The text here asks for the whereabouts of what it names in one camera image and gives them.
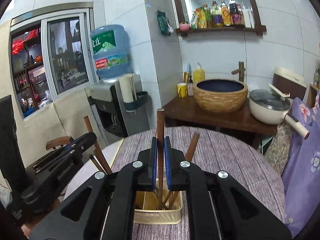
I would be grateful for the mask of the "yellow soap bottle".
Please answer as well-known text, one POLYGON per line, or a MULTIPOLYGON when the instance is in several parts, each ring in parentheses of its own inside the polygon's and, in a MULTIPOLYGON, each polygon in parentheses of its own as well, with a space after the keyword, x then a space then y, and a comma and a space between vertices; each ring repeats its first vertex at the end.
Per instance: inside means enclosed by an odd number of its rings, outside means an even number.
POLYGON ((197 63, 196 69, 193 72, 193 82, 198 83, 200 81, 205 80, 205 72, 202 69, 200 63, 197 63))

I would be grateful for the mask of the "bronze faucet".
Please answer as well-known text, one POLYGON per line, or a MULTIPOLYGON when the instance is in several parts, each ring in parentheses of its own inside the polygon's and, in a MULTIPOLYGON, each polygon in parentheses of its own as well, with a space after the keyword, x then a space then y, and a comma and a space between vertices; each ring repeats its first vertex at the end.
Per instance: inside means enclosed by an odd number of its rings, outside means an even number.
POLYGON ((244 62, 239 61, 239 62, 238 62, 238 69, 233 70, 233 71, 231 72, 231 74, 232 74, 232 75, 238 74, 238 75, 239 75, 239 81, 240 81, 240 82, 244 82, 245 71, 246 71, 246 68, 245 68, 244 62))

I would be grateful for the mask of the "grey water dispenser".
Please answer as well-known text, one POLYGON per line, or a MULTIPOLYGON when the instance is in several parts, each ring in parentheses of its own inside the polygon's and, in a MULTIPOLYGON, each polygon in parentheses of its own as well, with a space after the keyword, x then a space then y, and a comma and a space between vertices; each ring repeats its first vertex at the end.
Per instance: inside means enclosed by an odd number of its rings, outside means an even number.
POLYGON ((150 129, 146 112, 148 93, 142 90, 140 76, 133 74, 132 102, 124 102, 119 79, 101 80, 90 93, 107 136, 125 138, 150 129))

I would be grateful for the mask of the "dark wooden wall shelf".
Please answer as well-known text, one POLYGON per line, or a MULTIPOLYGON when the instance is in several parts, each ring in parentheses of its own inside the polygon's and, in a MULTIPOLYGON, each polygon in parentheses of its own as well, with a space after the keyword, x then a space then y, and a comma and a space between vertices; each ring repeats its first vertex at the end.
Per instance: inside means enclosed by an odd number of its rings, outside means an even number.
POLYGON ((174 0, 174 5, 181 37, 205 31, 266 33, 255 0, 174 0))

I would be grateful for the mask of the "brown rice cooker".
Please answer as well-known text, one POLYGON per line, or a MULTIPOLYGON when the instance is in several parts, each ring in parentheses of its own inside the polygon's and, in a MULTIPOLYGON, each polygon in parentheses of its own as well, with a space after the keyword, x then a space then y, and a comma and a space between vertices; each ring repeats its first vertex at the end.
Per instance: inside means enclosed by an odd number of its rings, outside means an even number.
POLYGON ((290 98, 300 100, 304 99, 307 89, 304 77, 282 67, 275 68, 272 85, 283 93, 290 93, 290 98))

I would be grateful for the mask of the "yellow mug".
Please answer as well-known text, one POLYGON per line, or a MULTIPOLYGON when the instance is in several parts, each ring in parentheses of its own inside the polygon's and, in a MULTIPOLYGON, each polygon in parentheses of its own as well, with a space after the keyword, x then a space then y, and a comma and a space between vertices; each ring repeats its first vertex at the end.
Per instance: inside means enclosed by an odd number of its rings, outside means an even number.
POLYGON ((177 87, 177 94, 179 98, 185 98, 188 96, 188 85, 187 83, 178 83, 177 87))

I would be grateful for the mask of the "cream pot with glass lid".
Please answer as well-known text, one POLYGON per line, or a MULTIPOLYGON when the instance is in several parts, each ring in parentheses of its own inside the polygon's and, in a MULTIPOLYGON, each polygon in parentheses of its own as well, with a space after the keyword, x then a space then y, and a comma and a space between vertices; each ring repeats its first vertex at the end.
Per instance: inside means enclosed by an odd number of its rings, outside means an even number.
POLYGON ((283 93, 274 85, 268 84, 271 90, 255 89, 249 94, 251 114, 260 122, 267 125, 279 125, 287 122, 303 139, 310 132, 291 114, 290 93, 283 93))

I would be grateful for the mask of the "cream plastic utensil holder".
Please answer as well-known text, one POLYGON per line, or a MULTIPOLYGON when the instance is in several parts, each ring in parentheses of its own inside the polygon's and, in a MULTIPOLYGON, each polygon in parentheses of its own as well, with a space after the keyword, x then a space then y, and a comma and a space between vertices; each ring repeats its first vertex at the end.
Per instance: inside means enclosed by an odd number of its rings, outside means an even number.
POLYGON ((154 192, 138 191, 135 201, 134 222, 137 224, 168 225, 178 224, 181 221, 183 207, 182 192, 180 191, 169 209, 169 199, 166 202, 167 209, 159 210, 159 201, 154 192))

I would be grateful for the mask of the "blue water jug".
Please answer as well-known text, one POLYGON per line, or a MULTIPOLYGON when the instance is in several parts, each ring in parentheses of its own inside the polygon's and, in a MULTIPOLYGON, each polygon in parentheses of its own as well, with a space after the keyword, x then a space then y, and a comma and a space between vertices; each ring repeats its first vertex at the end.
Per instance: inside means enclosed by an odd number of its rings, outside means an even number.
POLYGON ((97 75, 105 80, 133 72, 129 37, 122 25, 112 24, 91 32, 93 60, 97 75))

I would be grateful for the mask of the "brown wooden chopstick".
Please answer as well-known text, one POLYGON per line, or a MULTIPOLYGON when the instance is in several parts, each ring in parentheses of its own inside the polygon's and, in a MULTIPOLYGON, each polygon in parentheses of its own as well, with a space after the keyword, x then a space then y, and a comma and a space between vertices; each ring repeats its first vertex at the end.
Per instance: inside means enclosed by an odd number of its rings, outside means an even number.
MULTIPOLYGON (((93 132, 93 128, 92 125, 90 123, 89 117, 88 116, 84 116, 84 121, 86 124, 86 128, 89 132, 93 132)), ((96 140, 96 142, 94 143, 95 146, 95 150, 94 150, 94 155, 97 158, 100 166, 103 168, 103 170, 107 173, 107 174, 112 174, 112 170, 106 160, 106 158, 103 155, 103 152, 100 148, 100 145, 98 143, 98 141, 96 140)))
POLYGON ((159 206, 163 204, 163 167, 164 167, 164 109, 157 109, 157 156, 158 156, 158 200, 159 206))
MULTIPOLYGON (((185 154, 186 161, 189 161, 189 162, 192 161, 199 137, 200 137, 200 134, 198 132, 195 132, 192 137, 192 140, 189 144, 188 150, 185 154)), ((176 198, 178 197, 178 194, 179 194, 178 191, 176 191, 176 192, 169 191, 168 192, 168 194, 165 198, 165 203, 167 203, 167 201, 169 201, 168 209, 173 209, 173 205, 174 205, 176 198)))

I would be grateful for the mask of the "sliding glass window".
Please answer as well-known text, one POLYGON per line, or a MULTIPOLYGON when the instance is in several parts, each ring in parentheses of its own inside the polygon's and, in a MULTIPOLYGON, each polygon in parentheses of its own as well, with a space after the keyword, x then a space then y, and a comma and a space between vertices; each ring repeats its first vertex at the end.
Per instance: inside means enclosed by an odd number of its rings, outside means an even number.
POLYGON ((90 40, 93 9, 28 12, 11 22, 12 83, 22 118, 99 81, 90 40))

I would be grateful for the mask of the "purple floral cloth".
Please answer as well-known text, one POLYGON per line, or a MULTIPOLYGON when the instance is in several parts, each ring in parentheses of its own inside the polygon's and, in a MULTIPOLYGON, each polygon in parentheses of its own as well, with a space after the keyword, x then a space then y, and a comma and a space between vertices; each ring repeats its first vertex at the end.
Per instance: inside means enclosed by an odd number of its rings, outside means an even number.
POLYGON ((319 205, 319 94, 313 107, 295 98, 291 114, 309 131, 308 138, 304 139, 283 122, 265 158, 281 174, 285 193, 284 224, 292 237, 296 237, 319 205))

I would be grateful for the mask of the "dark wooden counter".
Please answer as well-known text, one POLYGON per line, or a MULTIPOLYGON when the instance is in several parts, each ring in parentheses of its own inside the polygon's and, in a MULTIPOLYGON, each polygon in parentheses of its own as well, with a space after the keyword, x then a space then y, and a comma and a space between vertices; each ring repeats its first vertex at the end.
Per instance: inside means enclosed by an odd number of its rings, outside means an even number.
POLYGON ((175 97, 163 108, 165 118, 170 120, 193 122, 265 135, 276 135, 277 133, 276 125, 267 125, 253 117, 248 101, 245 102, 240 110, 233 113, 212 113, 206 111, 192 97, 175 97))

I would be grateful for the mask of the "woven basket sink bowl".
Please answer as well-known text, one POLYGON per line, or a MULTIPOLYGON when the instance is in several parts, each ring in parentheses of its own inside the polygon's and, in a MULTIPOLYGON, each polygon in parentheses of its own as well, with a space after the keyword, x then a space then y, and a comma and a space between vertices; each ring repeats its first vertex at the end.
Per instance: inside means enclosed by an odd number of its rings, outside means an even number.
POLYGON ((248 87, 240 81, 208 79, 193 84, 196 103, 212 113, 233 113, 240 110, 248 95, 248 87))

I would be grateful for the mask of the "green hanging packet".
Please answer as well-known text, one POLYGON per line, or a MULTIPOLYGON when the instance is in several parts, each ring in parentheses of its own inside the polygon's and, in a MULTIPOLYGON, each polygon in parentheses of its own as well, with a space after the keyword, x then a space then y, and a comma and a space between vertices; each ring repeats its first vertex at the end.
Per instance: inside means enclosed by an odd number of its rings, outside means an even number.
POLYGON ((167 18, 165 12, 160 10, 157 11, 157 21, 161 34, 163 36, 171 36, 174 30, 170 25, 169 19, 167 18))

